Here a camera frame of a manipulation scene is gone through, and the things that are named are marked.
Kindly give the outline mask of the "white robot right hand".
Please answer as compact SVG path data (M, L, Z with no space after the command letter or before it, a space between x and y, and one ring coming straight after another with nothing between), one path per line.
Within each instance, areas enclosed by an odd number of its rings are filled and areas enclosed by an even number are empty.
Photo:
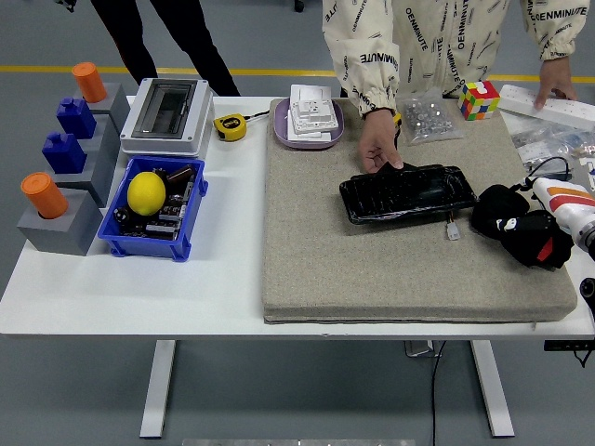
M547 177L527 177L510 190L531 190L557 224L578 241L594 229L594 197L581 185Z

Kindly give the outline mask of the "person's right hand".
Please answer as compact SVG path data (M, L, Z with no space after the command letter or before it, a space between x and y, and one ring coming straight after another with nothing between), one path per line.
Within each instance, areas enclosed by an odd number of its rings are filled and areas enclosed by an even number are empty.
M403 168L403 159L395 143L396 130L392 110L376 109L364 116L364 127L357 150L365 173L376 173L384 164Z

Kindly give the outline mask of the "person's left hand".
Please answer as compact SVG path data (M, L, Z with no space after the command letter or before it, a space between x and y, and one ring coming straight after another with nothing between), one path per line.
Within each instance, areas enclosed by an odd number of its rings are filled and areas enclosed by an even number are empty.
M572 83L569 57L544 60L539 73L540 86L535 97L534 107L541 110L551 93L555 98L577 100Z

